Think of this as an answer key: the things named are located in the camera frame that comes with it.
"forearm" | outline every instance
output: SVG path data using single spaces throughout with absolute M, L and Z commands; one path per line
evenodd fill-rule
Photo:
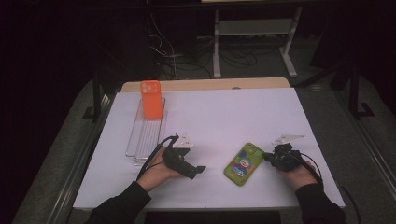
M 302 210 L 304 224 L 343 224 L 346 216 L 326 196 L 319 184 L 305 185 L 295 192 Z
M 133 182 L 122 194 L 93 209 L 86 223 L 134 223 L 150 200 L 146 191 L 137 182 Z

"dark floor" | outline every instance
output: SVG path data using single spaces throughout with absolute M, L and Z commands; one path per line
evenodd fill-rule
M 221 45 L 222 78 L 229 77 L 286 77 L 291 85 L 301 83 L 322 70 L 309 65 L 318 40 L 314 37 L 297 37 L 290 50 L 290 57 L 295 65 L 298 76 L 290 78 L 281 60 L 277 46 L 283 42 L 281 37 L 265 37 L 267 44 L 241 46 L 233 44 L 233 40 L 223 39 Z M 211 78 L 213 67 L 210 51 L 203 51 L 199 59 L 177 58 L 176 76 L 180 79 Z M 168 61 L 164 66 L 165 74 L 161 79 L 172 76 Z M 366 79 L 361 78 L 360 102 L 368 103 L 375 116 L 355 120 L 347 111 L 349 87 L 341 91 L 333 91 L 330 83 L 334 73 L 318 80 L 306 88 L 297 89 L 298 96 L 308 117 L 324 158 L 328 163 L 333 177 L 345 186 L 355 200 L 361 214 L 362 223 L 389 224 L 396 223 L 396 202 L 394 186 L 381 172 L 376 159 L 371 156 L 373 142 L 387 162 L 389 170 L 396 170 L 396 119 L 390 110 L 381 103 L 375 87 Z M 87 133 L 93 128 L 90 119 L 82 119 L 85 109 L 92 106 L 91 82 L 81 90 L 70 113 L 58 133 L 48 159 L 43 164 L 35 183 L 23 202 L 14 223 L 44 223 L 54 217 L 53 207 L 64 190 L 64 181 L 75 165 L 77 151 L 85 142 Z M 357 223 L 357 215 L 351 200 L 340 189 L 346 202 L 348 223 Z M 70 193 L 64 201 L 65 209 L 57 210 L 58 223 L 82 223 L 89 212 L 71 209 L 73 197 Z M 142 223 L 144 213 L 136 223 Z M 302 223 L 298 209 L 281 211 L 282 223 Z

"cable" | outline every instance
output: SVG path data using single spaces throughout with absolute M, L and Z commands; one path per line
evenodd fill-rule
M 337 183 L 337 185 L 346 193 L 346 196 L 348 197 L 348 199 L 352 202 L 352 206 L 355 209 L 355 213 L 356 213 L 356 218 L 358 219 L 358 224 L 361 224 L 361 212 L 359 211 L 358 206 L 355 203 L 355 200 L 352 198 L 352 195 L 349 193 L 349 191 L 347 190 L 346 187 L 344 187 L 343 185 L 341 185 L 337 180 L 335 180 L 335 182 Z
M 150 47 L 151 49 L 154 49 L 155 51 L 157 51 L 157 53 L 161 54 L 162 56 L 166 55 L 166 51 L 162 50 L 162 49 L 156 49 L 154 47 Z
M 150 12 L 149 15 L 150 15 L 150 17 L 151 17 L 151 21 L 152 21 L 152 24 L 154 25 L 154 28 L 156 29 L 156 31 L 158 32 L 158 34 L 159 34 L 159 35 L 168 43 L 168 45 L 171 47 L 172 55 L 175 55 L 175 51 L 174 51 L 174 48 L 173 48 L 171 42 L 169 42 L 169 40 L 168 40 L 167 38 L 165 38 L 165 36 L 163 36 L 163 33 L 161 33 L 160 29 L 158 29 L 157 23 L 156 23 L 155 20 L 154 20 L 154 16 L 153 16 L 152 12 Z M 177 73 L 176 73 L 176 60 L 175 60 L 175 57 L 173 57 L 173 60 L 174 60 L 174 70 L 173 70 L 173 71 L 174 71 L 174 76 L 177 77 Z
M 158 145 L 154 148 L 154 150 L 152 151 L 151 155 L 149 155 L 149 157 L 148 157 L 148 159 L 146 160 L 145 164 L 143 164 L 142 168 L 140 169 L 140 172 L 139 172 L 139 174 L 137 175 L 136 180 L 138 180 L 138 179 L 143 175 L 143 173 L 146 172 L 146 170 L 148 169 L 147 167 L 148 167 L 149 164 L 151 163 L 152 159 L 155 157 L 155 155 L 157 155 L 158 151 L 161 149 L 161 147 L 163 146 L 163 144 L 164 144 L 166 141 L 170 140 L 170 139 L 172 139 L 173 141 L 176 141 L 174 136 L 169 136 L 169 137 L 163 139 L 163 140 L 161 141 L 161 143 L 158 144 Z
M 321 177 L 321 171 L 320 171 L 320 169 L 319 169 L 319 167 L 318 167 L 318 165 L 317 165 L 317 163 L 312 159 L 312 158 L 310 158 L 308 155 L 305 155 L 304 153 L 301 153 L 301 155 L 303 155 L 303 156 L 305 156 L 305 157 L 307 157 L 309 160 L 311 160 L 314 164 L 315 164 L 315 166 L 317 167 L 317 169 L 318 169 L 318 172 L 319 172 L 319 176 Z
M 168 80 L 174 80 L 175 78 L 176 78 L 176 79 L 180 79 L 179 77 L 175 77 L 175 76 L 174 76 L 174 66 L 173 66 L 172 64 L 163 63 L 163 65 L 168 66 L 169 69 L 170 69 L 170 72 L 167 72 L 167 71 L 163 68 L 163 66 L 162 66 L 163 73 L 165 74 L 166 79 L 168 79 Z
M 209 54 L 209 56 L 207 57 L 207 59 L 205 60 L 203 65 L 200 65 L 198 63 L 192 63 L 192 62 L 185 62 L 185 63 L 177 63 L 179 65 L 182 64 L 186 64 L 186 65 L 190 65 L 190 66 L 194 66 L 195 68 L 191 68 L 191 69 L 187 69 L 187 68 L 182 68 L 182 67 L 178 67 L 179 70 L 183 70 L 183 71 L 196 71 L 196 70 L 200 70 L 203 69 L 204 71 L 207 72 L 207 74 L 209 75 L 209 78 L 212 78 L 212 74 L 210 73 L 210 71 L 208 69 L 206 69 L 206 66 L 209 64 L 211 59 L 211 55 Z
M 263 46 L 265 49 L 267 49 L 265 46 L 268 46 L 268 45 L 263 45 L 260 40 L 257 41 L 257 43 L 254 43 L 254 42 L 252 43 L 252 40 L 258 40 L 258 38 L 250 38 L 249 40 L 247 40 L 248 44 L 240 43 L 240 40 L 238 41 L 238 44 L 237 44 L 237 46 L 239 46 L 238 48 L 246 49 L 246 48 L 251 48 L 252 46 L 255 46 L 255 48 L 251 49 L 251 50 L 240 50 L 245 55 L 242 55 L 241 57 L 239 55 L 234 56 L 236 59 L 246 58 L 247 56 L 254 57 L 254 56 L 259 56 L 259 55 L 265 55 L 265 54 L 268 54 L 268 53 L 278 50 L 278 48 L 271 48 L 269 51 L 266 51 L 264 53 L 255 53 L 255 51 L 257 51 L 257 49 L 259 49 L 261 46 Z M 225 46 L 227 49 L 232 49 L 233 47 L 231 47 L 231 46 L 234 46 L 234 44 L 226 43 L 226 44 L 222 44 L 222 46 Z
M 155 164 L 153 164 L 153 165 L 150 165 L 150 167 L 148 167 L 148 168 L 146 169 L 146 171 L 147 171 L 148 169 L 150 169 L 150 168 L 156 166 L 156 165 L 161 164 L 161 163 L 164 163 L 164 161 L 160 161 L 160 162 L 157 162 L 157 163 L 155 163 Z
M 162 47 L 162 46 L 163 46 L 163 41 L 160 39 L 159 36 L 157 36 L 157 35 L 150 35 L 149 37 L 157 37 L 157 39 L 160 41 L 160 46 L 159 46 L 159 47 Z
M 237 60 L 234 60 L 234 59 L 231 59 L 230 57 L 227 57 L 224 53 L 219 53 L 219 56 L 225 63 L 227 63 L 228 65 L 230 65 L 232 67 L 235 67 L 235 68 L 248 68 L 248 67 L 250 67 L 252 65 L 249 62 L 249 60 L 246 59 L 246 58 L 243 58 L 243 59 L 245 59 L 246 62 L 245 63 L 241 63 L 241 62 L 238 62 Z
M 312 176 L 318 181 L 318 184 L 320 184 L 322 186 L 322 188 L 324 188 L 323 179 L 322 179 L 321 175 L 318 175 L 318 173 L 312 168 L 312 166 L 308 165 L 305 161 L 301 161 L 297 157 L 289 154 L 289 152 L 287 152 L 287 151 L 283 151 L 283 153 L 285 153 L 286 155 L 297 160 L 303 167 L 305 167 L 305 169 L 307 169 L 312 174 Z

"person's left hand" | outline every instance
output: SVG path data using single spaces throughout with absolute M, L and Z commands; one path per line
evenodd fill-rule
M 182 175 L 172 169 L 169 169 L 165 163 L 163 163 L 163 152 L 166 147 L 162 147 L 157 155 L 154 157 L 152 162 L 149 164 L 146 172 L 136 182 L 146 191 L 149 192 L 163 182 L 170 178 L 181 177 Z

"green phone case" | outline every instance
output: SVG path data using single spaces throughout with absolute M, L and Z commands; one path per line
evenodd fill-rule
M 237 186 L 243 186 L 260 165 L 263 151 L 251 143 L 246 143 L 224 169 L 224 174 Z

